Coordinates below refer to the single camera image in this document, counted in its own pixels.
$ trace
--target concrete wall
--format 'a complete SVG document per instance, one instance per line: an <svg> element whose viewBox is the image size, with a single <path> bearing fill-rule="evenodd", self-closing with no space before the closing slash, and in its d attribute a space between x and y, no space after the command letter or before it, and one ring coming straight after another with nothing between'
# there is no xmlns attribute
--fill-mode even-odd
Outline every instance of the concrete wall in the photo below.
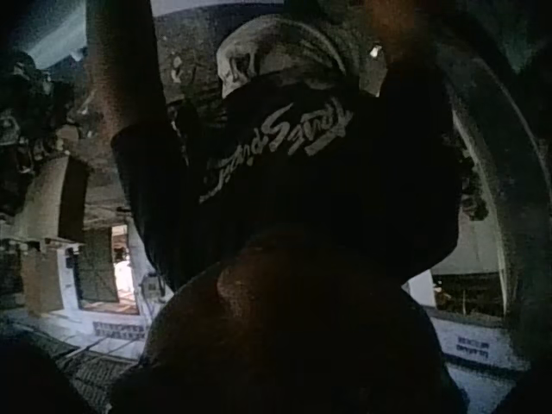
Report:
<svg viewBox="0 0 552 414"><path fill-rule="evenodd" d="M460 238L456 250L431 269L433 274L494 273L499 271L497 225L492 216L471 222L460 214Z"/></svg>

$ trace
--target white wall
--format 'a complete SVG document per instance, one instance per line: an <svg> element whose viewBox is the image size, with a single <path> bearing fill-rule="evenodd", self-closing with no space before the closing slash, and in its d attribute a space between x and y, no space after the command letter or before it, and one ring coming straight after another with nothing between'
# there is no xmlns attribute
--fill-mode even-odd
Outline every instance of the white wall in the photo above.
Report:
<svg viewBox="0 0 552 414"><path fill-rule="evenodd" d="M433 274L494 273L499 271L497 225L492 216L471 222L460 214L460 237L456 250L431 269Z"/></svg>
<svg viewBox="0 0 552 414"><path fill-rule="evenodd" d="M136 304L140 309L141 315L146 318L147 324L151 325L163 305L173 297L173 292L167 287L164 297L144 298L142 295L141 283L146 276L150 273L154 273L154 267L147 259L144 243L142 243L132 219L127 221L127 227L129 231L130 264L132 266L133 279L135 282Z"/></svg>

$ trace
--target man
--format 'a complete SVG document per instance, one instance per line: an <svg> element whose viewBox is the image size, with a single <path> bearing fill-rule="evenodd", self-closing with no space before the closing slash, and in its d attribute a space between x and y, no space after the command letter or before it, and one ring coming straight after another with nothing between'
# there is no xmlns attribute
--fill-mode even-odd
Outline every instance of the man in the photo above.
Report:
<svg viewBox="0 0 552 414"><path fill-rule="evenodd" d="M88 4L123 187L178 290L113 412L461 412L435 331L401 289L454 249L460 196L420 4L366 2L389 69L379 97L358 87L363 45L331 23L239 28L217 54L228 123L188 137L187 163L149 2Z"/></svg>

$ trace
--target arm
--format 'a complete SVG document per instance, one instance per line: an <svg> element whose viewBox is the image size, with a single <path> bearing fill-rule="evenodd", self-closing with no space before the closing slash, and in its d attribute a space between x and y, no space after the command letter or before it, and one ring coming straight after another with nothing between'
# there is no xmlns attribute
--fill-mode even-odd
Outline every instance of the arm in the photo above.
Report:
<svg viewBox="0 0 552 414"><path fill-rule="evenodd" d="M387 211L408 268L403 281L444 260L455 249L461 181L443 136L452 131L444 77L435 64L427 14L429 0L366 0L386 54L388 73L379 94L387 160Z"/></svg>
<svg viewBox="0 0 552 414"><path fill-rule="evenodd" d="M149 0L88 0L91 73L147 257L175 289L184 278L182 148L166 115Z"/></svg>
<svg viewBox="0 0 552 414"><path fill-rule="evenodd" d="M149 0L88 0L88 54L108 134L165 121L165 98Z"/></svg>

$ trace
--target light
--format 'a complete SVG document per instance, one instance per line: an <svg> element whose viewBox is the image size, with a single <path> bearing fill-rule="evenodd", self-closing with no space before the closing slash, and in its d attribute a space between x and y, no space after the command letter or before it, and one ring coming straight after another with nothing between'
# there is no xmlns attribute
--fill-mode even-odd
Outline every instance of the light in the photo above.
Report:
<svg viewBox="0 0 552 414"><path fill-rule="evenodd" d="M370 51L370 56L373 58L373 59L378 59L378 56L380 56L380 52L381 52L381 46L380 45L376 45L373 47L373 49Z"/></svg>

